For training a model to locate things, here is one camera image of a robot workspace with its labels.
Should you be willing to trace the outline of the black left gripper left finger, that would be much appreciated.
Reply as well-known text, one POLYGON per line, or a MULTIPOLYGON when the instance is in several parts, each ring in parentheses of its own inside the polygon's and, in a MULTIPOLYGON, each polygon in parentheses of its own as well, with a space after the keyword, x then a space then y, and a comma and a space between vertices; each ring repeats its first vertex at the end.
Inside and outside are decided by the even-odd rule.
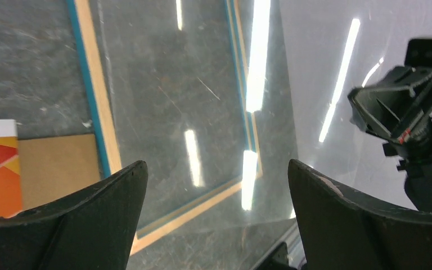
POLYGON ((148 177, 139 160, 58 200, 0 218, 0 269, 125 269, 148 177))

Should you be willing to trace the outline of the wooden picture frame teal edge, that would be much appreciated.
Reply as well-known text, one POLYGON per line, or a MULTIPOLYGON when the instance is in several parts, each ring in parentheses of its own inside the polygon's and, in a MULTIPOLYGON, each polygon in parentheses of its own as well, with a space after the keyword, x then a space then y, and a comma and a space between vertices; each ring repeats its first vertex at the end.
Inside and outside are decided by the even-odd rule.
POLYGON ((253 1, 68 1, 103 173, 148 166, 136 254, 172 233, 256 224, 253 1))

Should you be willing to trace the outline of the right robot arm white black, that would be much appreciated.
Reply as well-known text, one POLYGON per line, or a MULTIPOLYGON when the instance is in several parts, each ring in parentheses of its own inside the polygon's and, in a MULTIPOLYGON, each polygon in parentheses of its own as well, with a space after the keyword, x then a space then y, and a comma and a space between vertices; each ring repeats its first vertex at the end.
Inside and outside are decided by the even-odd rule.
POLYGON ((432 68, 396 66, 379 82, 348 94, 352 123, 381 138, 384 155, 399 156, 404 191, 432 213, 432 68))

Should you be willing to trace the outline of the clear acrylic sheet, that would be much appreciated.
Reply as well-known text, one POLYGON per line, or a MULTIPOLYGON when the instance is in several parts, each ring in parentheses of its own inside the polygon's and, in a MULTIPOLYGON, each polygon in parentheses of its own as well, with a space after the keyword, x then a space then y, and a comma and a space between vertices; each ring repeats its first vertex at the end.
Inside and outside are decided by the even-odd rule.
POLYGON ((94 1, 123 166, 143 160, 138 232, 291 219, 287 165, 411 208, 397 159, 348 92, 432 35, 432 1, 94 1))

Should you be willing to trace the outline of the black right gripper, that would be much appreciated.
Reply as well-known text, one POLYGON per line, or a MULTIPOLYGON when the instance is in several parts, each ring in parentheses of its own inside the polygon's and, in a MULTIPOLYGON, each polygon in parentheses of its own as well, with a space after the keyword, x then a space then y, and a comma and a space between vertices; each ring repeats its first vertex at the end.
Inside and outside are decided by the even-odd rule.
POLYGON ((348 94, 352 123, 384 140, 398 171, 432 165, 432 68, 395 66, 380 81, 348 94))

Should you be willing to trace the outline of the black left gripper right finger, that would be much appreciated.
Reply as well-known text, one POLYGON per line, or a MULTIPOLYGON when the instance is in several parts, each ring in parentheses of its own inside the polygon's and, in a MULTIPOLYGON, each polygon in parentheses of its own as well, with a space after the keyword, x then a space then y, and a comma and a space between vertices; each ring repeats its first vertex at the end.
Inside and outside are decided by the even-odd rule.
POLYGON ((288 183, 309 269, 432 269, 432 214, 377 199, 299 160, 288 183))

